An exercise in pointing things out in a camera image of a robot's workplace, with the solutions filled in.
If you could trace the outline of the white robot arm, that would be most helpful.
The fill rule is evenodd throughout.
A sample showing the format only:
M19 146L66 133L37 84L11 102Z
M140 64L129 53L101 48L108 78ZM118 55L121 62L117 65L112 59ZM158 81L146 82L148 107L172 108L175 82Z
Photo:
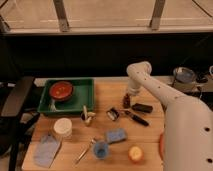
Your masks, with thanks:
M213 111L151 76L149 62L130 64L127 92L143 86L165 107L163 171L213 171Z

